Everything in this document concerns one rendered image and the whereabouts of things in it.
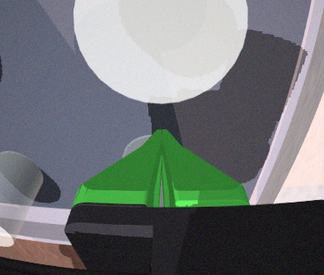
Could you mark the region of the clear glass jar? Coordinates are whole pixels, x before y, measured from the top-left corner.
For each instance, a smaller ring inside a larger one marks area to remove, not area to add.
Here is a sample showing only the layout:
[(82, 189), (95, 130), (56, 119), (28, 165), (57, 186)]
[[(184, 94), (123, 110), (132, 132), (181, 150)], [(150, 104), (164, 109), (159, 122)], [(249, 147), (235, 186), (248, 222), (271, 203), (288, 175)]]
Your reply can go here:
[[(130, 142), (124, 150), (123, 157), (127, 156), (131, 152), (140, 148), (152, 135), (145, 135), (142, 137), (135, 138), (132, 142)], [(160, 207), (163, 206), (163, 191), (162, 191), (162, 182), (161, 182), (161, 194), (160, 194)]]
[(12, 246), (44, 180), (40, 168), (14, 151), (0, 152), (0, 246)]
[(108, 87), (170, 104), (230, 71), (247, 35), (247, 0), (75, 0), (73, 25), (87, 65)]

